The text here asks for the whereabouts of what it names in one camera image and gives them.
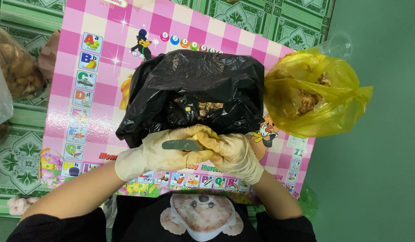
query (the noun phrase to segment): numbered ball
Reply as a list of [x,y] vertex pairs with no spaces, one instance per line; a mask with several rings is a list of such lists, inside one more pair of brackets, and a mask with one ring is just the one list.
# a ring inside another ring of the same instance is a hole
[[200,45],[200,48],[198,50],[203,51],[203,52],[207,52],[207,47],[203,44],[203,45]]
[[170,42],[174,45],[177,45],[179,43],[179,37],[174,35],[170,38]]
[[188,48],[189,46],[189,42],[187,39],[182,39],[180,43],[181,43],[182,48]]
[[170,36],[169,36],[168,33],[166,33],[166,32],[161,33],[161,40],[162,41],[167,42],[167,41],[169,41],[169,39],[170,39]]
[[191,50],[198,50],[198,44],[196,42],[191,42],[191,44],[189,45],[189,48]]

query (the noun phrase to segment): brown paper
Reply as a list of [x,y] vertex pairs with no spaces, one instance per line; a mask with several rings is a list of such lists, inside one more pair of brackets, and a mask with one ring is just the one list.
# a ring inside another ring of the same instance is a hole
[[[43,77],[46,79],[48,84],[52,83],[52,77],[54,76],[54,68],[56,61],[56,53],[58,52],[58,43],[60,41],[60,31],[55,30],[55,32],[49,37],[48,42],[43,47],[42,51],[39,54],[38,62],[39,69],[43,74]],[[46,88],[47,95],[50,95],[50,85]]]

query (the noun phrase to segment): black plastic bag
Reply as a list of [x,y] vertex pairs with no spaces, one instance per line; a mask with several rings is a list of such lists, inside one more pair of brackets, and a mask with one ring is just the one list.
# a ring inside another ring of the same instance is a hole
[[[134,148],[150,133],[195,124],[218,134],[258,130],[264,121],[263,87],[264,66],[250,56],[191,50],[160,54],[136,69],[116,136]],[[205,102],[221,108],[201,117]]]

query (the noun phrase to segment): latex glove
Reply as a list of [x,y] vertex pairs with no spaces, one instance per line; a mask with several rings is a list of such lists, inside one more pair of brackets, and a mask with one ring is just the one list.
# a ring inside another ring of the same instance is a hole
[[149,134],[142,140],[141,146],[119,154],[115,163],[116,174],[121,180],[131,181],[148,171],[178,171],[191,164],[209,160],[215,154],[211,150],[182,151],[162,148],[164,141],[184,140],[199,132],[219,139],[213,130],[202,124]]
[[210,161],[219,171],[243,179],[251,185],[256,184],[264,168],[255,157],[249,140],[242,134],[227,134],[219,137],[221,140],[209,137],[206,133],[197,134],[202,145],[217,153],[210,158]]

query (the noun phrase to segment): green tile floor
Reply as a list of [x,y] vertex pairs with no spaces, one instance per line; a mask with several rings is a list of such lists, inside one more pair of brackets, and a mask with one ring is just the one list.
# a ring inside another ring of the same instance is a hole
[[[295,50],[325,40],[334,6],[334,0],[172,1]],[[0,0],[0,26],[38,57],[49,36],[60,29],[64,5],[64,0]],[[11,133],[0,145],[1,200],[49,191],[36,179],[47,101],[43,93],[34,100],[14,102]],[[0,215],[8,216],[2,204]]]

